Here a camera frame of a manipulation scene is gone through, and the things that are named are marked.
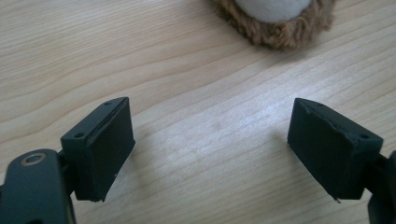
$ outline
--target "wood grain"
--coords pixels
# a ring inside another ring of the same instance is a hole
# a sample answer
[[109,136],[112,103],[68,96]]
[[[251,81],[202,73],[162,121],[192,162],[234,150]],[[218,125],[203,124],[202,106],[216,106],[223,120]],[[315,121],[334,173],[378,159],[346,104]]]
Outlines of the wood grain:
[[0,2],[0,181],[17,156],[128,96],[137,145],[78,223],[368,223],[286,143],[295,97],[396,149],[396,2],[341,0],[309,49],[250,46],[209,1]]

